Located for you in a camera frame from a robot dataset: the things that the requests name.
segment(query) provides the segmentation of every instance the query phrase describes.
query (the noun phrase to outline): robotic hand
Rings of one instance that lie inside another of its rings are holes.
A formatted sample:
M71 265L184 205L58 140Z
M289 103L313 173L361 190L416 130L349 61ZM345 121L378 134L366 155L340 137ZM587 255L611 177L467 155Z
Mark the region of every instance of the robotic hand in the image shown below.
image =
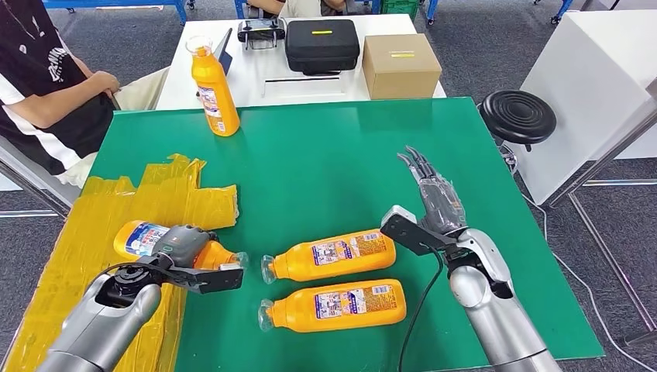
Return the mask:
M400 153L397 157L418 182L426 215L417 223L412 213L395 205L384 216L381 232L417 255L443 254L452 293L496 371L560 372L515 295L509 268L493 240L467 226L452 184L417 150L406 146L406 151L412 160Z
M151 256L100 273L48 349L39 372L109 372L160 304L160 286L170 283L197 293L237 289L243 269L228 263L218 270L190 267L214 238L191 226L174 226L155 243ZM116 274L108 275L110 270Z

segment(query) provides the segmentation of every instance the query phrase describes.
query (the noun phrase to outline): green tabletop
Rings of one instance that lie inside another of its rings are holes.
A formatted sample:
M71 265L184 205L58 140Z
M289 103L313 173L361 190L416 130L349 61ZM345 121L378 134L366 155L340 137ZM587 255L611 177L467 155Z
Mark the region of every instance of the green tabletop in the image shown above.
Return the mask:
M511 269L536 328L559 359L598 357L603 350L542 238L513 178L469 98L345 102L240 110L242 128L212 134L200 110L119 113L93 175L140 181L144 166L172 153L208 161L202 187L238 185L237 225L218 231L251 264L242 288L189 294L176 371L392 371L408 319L435 273L431 255L397 245L385 270L296 283L263 283L260 258L296 243L378 227L394 204L423 216L418 188L396 158L404 145L424 153L453 181L468 223L488 233ZM299 288L397 278L406 320L334 332L262 332L260 300ZM478 367L487 359L443 274L422 309L404 370Z

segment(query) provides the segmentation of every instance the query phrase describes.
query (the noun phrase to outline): bottle cap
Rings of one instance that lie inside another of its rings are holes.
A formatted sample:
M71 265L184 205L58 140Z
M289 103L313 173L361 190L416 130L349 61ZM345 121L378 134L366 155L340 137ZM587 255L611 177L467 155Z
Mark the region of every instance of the bottle cap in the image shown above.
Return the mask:
M249 267L249 254L246 252L233 253L230 257L230 262L239 264L242 269L246 270Z
M260 329L263 332L273 328L272 308L273 302L271 300L264 299L260 302L260 308L258 308L258 324L260 324Z
M207 36L192 36L187 39L185 47L195 56L205 57L212 54L212 40Z
M267 284L272 284L276 280L276 271L273 268L273 257L264 255L260 261L260 270L263 273L263 280Z

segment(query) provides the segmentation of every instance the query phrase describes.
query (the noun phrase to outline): orange bottle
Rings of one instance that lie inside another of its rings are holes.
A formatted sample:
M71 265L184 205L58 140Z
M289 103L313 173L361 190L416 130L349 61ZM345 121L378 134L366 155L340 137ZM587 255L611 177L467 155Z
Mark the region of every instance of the orange bottle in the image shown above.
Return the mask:
M323 277L383 269L394 264L394 242L379 229L299 243L276 258L264 256L261 269L265 283L289 277L311 281Z
M168 227L144 221L126 223L114 238L114 251L128 260L149 256L153 246L169 231ZM249 256L244 252L233 253L216 241L210 240L194 259L194 269L217 270L222 264L249 265Z
M231 136L239 129L239 116L219 61L212 54L212 41L194 36L187 41L192 54L191 76L205 109L205 118L217 136Z
M393 324L405 317L404 289L395 279L305 288L283 300L262 300L258 309L263 331L332 331Z

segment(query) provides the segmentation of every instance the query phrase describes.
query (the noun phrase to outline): gray carpet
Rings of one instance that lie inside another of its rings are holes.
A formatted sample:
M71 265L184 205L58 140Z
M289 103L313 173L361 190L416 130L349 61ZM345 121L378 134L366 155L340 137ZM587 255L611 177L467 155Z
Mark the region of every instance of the gray carpet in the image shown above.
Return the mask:
M441 82L448 95L469 95L475 101L501 88L519 88L554 30L549 18L560 6L556 0L441 0L435 25L423 14L415 25L426 32L444 68ZM174 55L182 28L172 7L103 11L50 11L68 46L93 70L105 70L123 83L166 67ZM189 20L233 19L232 2L198 0L187 11ZM614 162L605 177L654 177L655 160ZM619 263L628 272L653 316L657 316L657 188L583 188L577 192ZM42 208L21 191L0 193L0 210ZM537 221L541 216L536 214ZM57 233L58 219L0 220L0 351L6 350L46 263ZM549 244L594 289L600 311L614 337L642 330L620 283L598 252L593 239L566 201L549 211ZM569 274L607 356L596 360L561 362L564 371L641 371L611 347L593 313L587 293ZM657 367L655 345L628 348Z

